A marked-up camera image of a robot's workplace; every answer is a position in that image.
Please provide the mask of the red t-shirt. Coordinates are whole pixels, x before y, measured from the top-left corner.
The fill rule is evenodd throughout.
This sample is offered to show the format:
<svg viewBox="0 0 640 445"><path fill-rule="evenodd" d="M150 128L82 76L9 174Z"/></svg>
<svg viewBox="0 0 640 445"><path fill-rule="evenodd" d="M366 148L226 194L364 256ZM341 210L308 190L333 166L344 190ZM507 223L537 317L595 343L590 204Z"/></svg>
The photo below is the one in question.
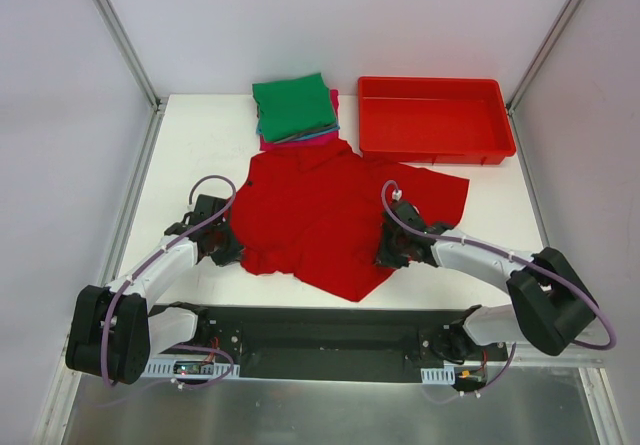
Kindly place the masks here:
<svg viewBox="0 0 640 445"><path fill-rule="evenodd" d="M465 178L366 159L340 139L255 155L231 207L231 228L244 247L242 267L254 275L291 274L361 301L393 273L375 263L389 180L427 223L460 222Z"/></svg>

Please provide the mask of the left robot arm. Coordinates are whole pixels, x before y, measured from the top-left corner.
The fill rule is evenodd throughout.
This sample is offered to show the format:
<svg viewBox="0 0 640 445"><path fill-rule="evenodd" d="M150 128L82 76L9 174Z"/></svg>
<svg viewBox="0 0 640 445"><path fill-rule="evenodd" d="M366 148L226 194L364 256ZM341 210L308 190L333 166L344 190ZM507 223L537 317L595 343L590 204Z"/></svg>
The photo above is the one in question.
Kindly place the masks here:
<svg viewBox="0 0 640 445"><path fill-rule="evenodd" d="M136 382L150 359L182 346L199 354L216 344L203 305L159 299L202 260L239 261L243 247L231 229L231 202L200 195L192 210L170 225L158 246L108 285L88 285L76 298L65 364L107 384Z"/></svg>

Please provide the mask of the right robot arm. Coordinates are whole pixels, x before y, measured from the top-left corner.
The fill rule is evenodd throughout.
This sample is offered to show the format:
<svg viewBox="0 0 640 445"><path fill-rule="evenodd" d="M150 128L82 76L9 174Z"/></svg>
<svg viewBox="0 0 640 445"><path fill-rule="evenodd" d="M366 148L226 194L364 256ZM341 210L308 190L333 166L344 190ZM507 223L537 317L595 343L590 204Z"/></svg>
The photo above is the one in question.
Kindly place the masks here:
<svg viewBox="0 0 640 445"><path fill-rule="evenodd" d="M454 270L509 296L507 305L474 305L444 326L431 341L441 359L461 364L500 342L527 342L549 356L570 345L592 350L616 345L611 324L560 251L510 251L441 222L429 225L406 200L383 206L378 265L400 269L423 263Z"/></svg>

